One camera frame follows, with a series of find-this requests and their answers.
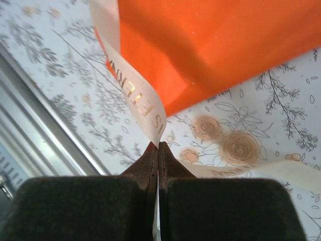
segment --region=orange bag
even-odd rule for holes
[[[121,55],[168,116],[321,45],[320,0],[118,0]]]

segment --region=rose illustration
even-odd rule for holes
[[[249,133],[234,132],[220,146],[223,160],[234,165],[246,165],[256,162],[260,146]]]
[[[180,153],[180,159],[187,163],[198,162],[199,154],[196,150],[187,148]]]
[[[215,119],[200,116],[194,123],[194,136],[204,141],[212,141],[222,136],[222,128]]]

